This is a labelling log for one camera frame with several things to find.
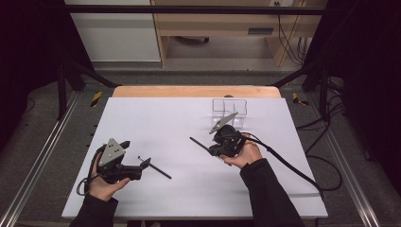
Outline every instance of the white table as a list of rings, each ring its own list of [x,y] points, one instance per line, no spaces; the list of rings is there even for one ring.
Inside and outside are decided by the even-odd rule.
[[[239,169],[193,143],[213,145],[210,97],[112,97],[109,99],[62,216],[77,215],[83,197],[75,193],[86,177],[95,151],[112,137],[131,141],[124,165],[138,166],[138,155],[169,174],[169,180],[147,168],[140,181],[130,182],[114,197],[116,217],[126,219],[237,219],[251,218],[248,190]],[[282,98],[244,98],[248,114],[244,129],[275,149],[292,165],[313,179],[310,167]],[[279,182],[302,218],[327,217],[316,188],[287,169],[263,148]]]

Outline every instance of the black metal pole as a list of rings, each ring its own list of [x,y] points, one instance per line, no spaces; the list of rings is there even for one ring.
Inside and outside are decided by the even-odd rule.
[[[122,84],[111,82],[108,79],[103,78],[98,73],[82,66],[81,64],[77,63],[76,61],[70,60],[68,63],[69,63],[69,65],[71,65],[73,68],[75,68],[79,72],[86,74],[87,76],[91,77],[92,79],[95,79],[110,88],[115,88],[115,87],[122,85]]]
[[[340,9],[292,7],[233,7],[233,6],[112,6],[65,5],[39,6],[44,10],[63,10],[70,13],[183,13],[183,14],[263,14],[263,15],[327,15]]]
[[[301,69],[291,73],[289,76],[286,76],[285,78],[280,79],[277,82],[275,82],[271,85],[267,85],[267,86],[274,86],[276,88],[280,88],[280,87],[286,85],[287,83],[295,80],[296,78],[298,78],[302,75],[308,74],[310,72],[310,70],[314,68],[314,66],[315,66],[314,63],[304,65]]]

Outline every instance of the wire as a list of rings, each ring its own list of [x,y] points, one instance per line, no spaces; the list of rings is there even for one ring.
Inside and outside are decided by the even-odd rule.
[[[330,161],[328,161],[324,158],[321,158],[321,157],[315,156],[315,155],[306,155],[306,158],[313,158],[313,159],[321,160],[321,161],[331,165],[337,171],[337,173],[339,175],[339,178],[340,178],[339,183],[336,186],[331,187],[331,188],[322,188],[322,191],[335,191],[335,190],[338,190],[342,186],[342,181],[343,181],[342,175],[340,173],[340,170],[336,166],[334,166],[334,164],[332,164]]]
[[[80,196],[85,196],[86,194],[88,194],[88,192],[89,192],[89,185],[91,184],[91,180],[93,180],[94,178],[96,178],[97,176],[99,176],[98,174],[96,174],[95,176],[92,176],[92,169],[94,169],[94,165],[95,165],[95,161],[96,161],[97,155],[98,155],[102,150],[104,150],[103,147],[99,148],[99,149],[96,151],[94,157],[92,158],[91,167],[89,168],[89,172],[88,172],[88,177],[82,179],[82,181],[80,181],[79,184],[78,184],[78,186],[77,186],[77,194],[80,195]],[[80,190],[82,184],[83,184],[83,193],[80,193],[79,190]]]
[[[275,5],[276,7],[280,7],[280,3],[279,3],[279,2],[274,2],[274,5]],[[280,18],[280,15],[277,15],[277,18],[278,18],[278,28],[279,28],[279,31],[278,31],[278,40],[280,41],[281,45],[282,45],[282,46],[284,47],[284,49],[286,50],[286,52],[287,52],[289,58],[291,59],[291,61],[292,61],[294,64],[303,65],[302,58],[299,60],[299,59],[297,58],[297,56],[294,54],[294,51],[293,51],[292,48],[291,48],[291,45],[290,45],[290,43],[289,43],[289,39],[287,38],[287,35],[286,35],[286,33],[284,32],[284,30],[283,30],[283,28],[282,28],[282,26],[281,26],[281,18]],[[285,45],[283,44],[283,42],[282,42],[282,40],[281,40],[281,32],[283,32],[284,38],[285,38],[285,40],[286,40],[286,42],[287,42],[287,46],[289,47],[289,50],[291,51],[293,58],[294,58],[297,62],[295,62],[294,59],[293,59],[293,58],[291,57],[291,55],[289,54],[288,49],[287,49],[287,46],[285,46]]]
[[[255,139],[249,138],[249,137],[245,137],[243,135],[226,135],[224,137],[226,138],[241,138],[241,139],[245,139],[245,140],[250,140],[252,142],[255,142],[256,144],[259,144],[261,146],[263,146],[268,152],[270,152],[278,161],[280,161],[284,166],[286,166],[287,168],[289,168],[290,170],[292,170],[294,173],[298,174],[298,176],[302,177],[303,179],[305,179],[307,182],[311,183],[313,186],[316,187],[316,189],[318,189],[319,194],[321,195],[322,199],[324,198],[324,194],[322,189],[319,187],[319,185],[313,181],[312,179],[310,179],[308,176],[306,176],[303,172],[301,172],[300,170],[298,170],[296,167],[292,166],[289,162],[287,162],[283,157],[280,156],[280,154],[278,154],[273,148],[267,146],[266,144],[264,144],[262,141],[260,141],[256,136],[254,136],[251,133],[248,132],[244,132],[247,133],[251,136],[253,136]]]
[[[340,105],[343,105],[343,104],[342,104],[342,103],[337,104],[337,105],[334,106],[333,109],[330,110],[328,113],[331,114],[331,113],[334,112]],[[309,127],[309,126],[315,125],[315,124],[317,124],[317,123],[319,123],[319,122],[321,122],[321,121],[323,121],[323,118],[322,118],[322,117],[320,117],[320,118],[318,118],[318,119],[316,119],[316,120],[314,120],[314,121],[312,121],[312,122],[310,122],[310,123],[307,123],[307,124],[305,124],[305,125],[303,125],[303,126],[297,126],[297,127],[295,127],[295,129],[296,129],[297,131],[299,131],[299,130],[302,130],[302,129],[307,128],[307,127]]]
[[[342,95],[335,95],[335,96],[330,97],[330,99],[328,99],[328,103],[333,101],[333,99],[336,98],[336,97],[342,98]]]
[[[325,124],[323,126],[320,126],[318,128],[313,128],[313,129],[307,129],[307,130],[299,130],[299,131],[317,131],[317,130],[321,130],[327,127],[328,124]]]
[[[307,48],[307,38],[304,38],[304,45],[301,48],[302,37],[298,39],[297,44],[297,55],[298,58],[301,60],[301,64],[304,64],[306,58],[306,48]]]
[[[327,123],[327,127],[322,131],[322,133],[318,136],[318,138],[312,143],[312,145],[309,146],[309,148],[305,151],[305,154],[308,154],[315,146],[318,144],[318,142],[322,139],[324,134],[328,131],[328,128],[330,127],[330,121]]]
[[[28,112],[30,112],[30,111],[32,111],[32,109],[33,109],[33,107],[35,107],[35,104],[36,104],[36,102],[35,102],[35,100],[33,100],[32,98],[28,98],[27,100],[30,100],[30,101],[32,101],[32,106],[28,109],[28,110],[26,110],[26,111],[24,111],[24,113],[23,114],[26,114],[26,113],[28,113]]]
[[[301,65],[300,61],[295,57],[295,54],[294,54],[294,52],[292,51],[292,48],[291,48],[291,45],[289,44],[289,40],[287,39],[286,33],[284,32],[283,28],[281,27],[280,15],[277,15],[277,17],[278,17],[278,29],[279,29],[279,31],[278,31],[278,40],[280,41],[280,44],[281,44],[281,45],[284,47],[284,49],[286,50],[286,52],[287,52],[287,54],[288,54],[288,56],[289,56],[289,59],[290,59],[294,64]],[[291,51],[292,56],[294,57],[294,59],[295,59],[297,62],[294,61],[294,59],[293,59],[293,58],[291,57],[291,55],[289,54],[287,47],[283,44],[283,41],[281,40],[281,32],[283,32],[283,35],[284,35],[284,38],[285,38],[286,41],[287,41],[287,45],[288,45],[288,47],[289,47],[289,50]]]

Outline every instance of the white cabinet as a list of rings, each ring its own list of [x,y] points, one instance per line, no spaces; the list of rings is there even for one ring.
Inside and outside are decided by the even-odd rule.
[[[67,5],[149,5],[149,0],[65,0]],[[91,61],[160,61],[152,14],[72,13]]]

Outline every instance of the human hand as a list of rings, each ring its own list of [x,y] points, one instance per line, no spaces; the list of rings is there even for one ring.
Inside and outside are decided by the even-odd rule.
[[[250,137],[247,133],[242,133],[245,137]],[[247,140],[244,144],[242,150],[237,154],[236,157],[230,158],[226,155],[221,154],[220,159],[224,161],[225,164],[234,165],[242,168],[246,164],[251,164],[256,160],[262,159],[262,154],[260,153],[259,147],[255,142]]]
[[[97,171],[97,164],[100,160],[101,153],[99,153],[96,157],[96,161],[94,164],[94,168],[92,169],[92,175],[94,176]],[[130,178],[125,178],[118,183],[109,184],[103,180],[101,177],[95,177],[91,180],[89,185],[89,194],[95,198],[98,198],[102,201],[109,201],[113,194],[122,189],[127,183],[130,181]]]

